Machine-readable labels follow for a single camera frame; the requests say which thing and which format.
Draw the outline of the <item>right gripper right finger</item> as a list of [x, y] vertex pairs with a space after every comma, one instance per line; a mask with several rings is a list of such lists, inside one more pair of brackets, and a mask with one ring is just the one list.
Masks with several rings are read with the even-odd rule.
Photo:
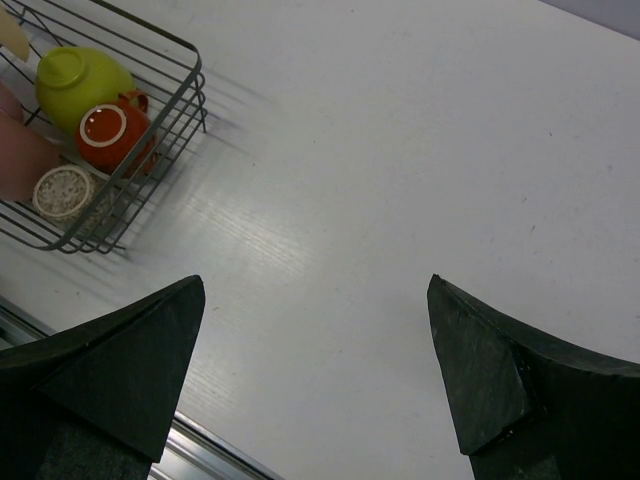
[[554, 337], [433, 276], [427, 308], [477, 479], [636, 479], [639, 366]]

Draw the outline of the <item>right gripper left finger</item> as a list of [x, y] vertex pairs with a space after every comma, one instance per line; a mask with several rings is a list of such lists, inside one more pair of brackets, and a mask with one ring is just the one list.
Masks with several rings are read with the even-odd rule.
[[198, 275], [1, 352], [4, 479], [145, 479], [160, 461], [206, 303]]

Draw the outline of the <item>small speckled grey cup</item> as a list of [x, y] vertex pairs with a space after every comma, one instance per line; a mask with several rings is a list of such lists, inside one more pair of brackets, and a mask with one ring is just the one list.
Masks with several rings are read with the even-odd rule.
[[89, 216], [76, 232], [77, 235], [87, 236], [107, 220], [112, 210], [112, 191], [97, 206], [90, 208], [103, 184], [101, 179], [85, 168], [66, 164], [41, 177], [34, 188], [32, 204], [42, 218], [62, 230], [69, 230], [88, 212]]

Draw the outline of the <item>pink cup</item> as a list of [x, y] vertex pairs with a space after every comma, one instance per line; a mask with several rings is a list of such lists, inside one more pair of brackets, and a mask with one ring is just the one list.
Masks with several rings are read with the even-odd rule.
[[24, 124], [24, 110], [1, 83], [0, 181], [3, 201], [27, 201], [38, 181], [61, 165], [59, 148]]

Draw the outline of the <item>orange mug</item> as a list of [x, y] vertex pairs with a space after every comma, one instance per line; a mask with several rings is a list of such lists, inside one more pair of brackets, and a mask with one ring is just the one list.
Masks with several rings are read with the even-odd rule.
[[98, 171], [114, 174], [151, 126], [148, 108], [148, 96], [133, 90], [87, 111], [75, 133], [81, 157]]

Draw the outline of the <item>green bowl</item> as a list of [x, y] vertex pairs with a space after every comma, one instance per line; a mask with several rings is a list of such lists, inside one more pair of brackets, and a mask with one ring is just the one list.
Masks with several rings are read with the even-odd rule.
[[51, 123], [68, 135], [75, 133], [91, 108], [135, 89], [129, 70], [95, 48], [56, 47], [37, 65], [38, 104]]

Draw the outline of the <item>yellow plate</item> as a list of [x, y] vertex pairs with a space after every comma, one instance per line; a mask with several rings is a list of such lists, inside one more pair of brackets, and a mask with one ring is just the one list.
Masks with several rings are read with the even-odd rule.
[[28, 61], [30, 56], [29, 40], [22, 27], [4, 8], [1, 8], [0, 11], [0, 41], [2, 46], [21, 61]]

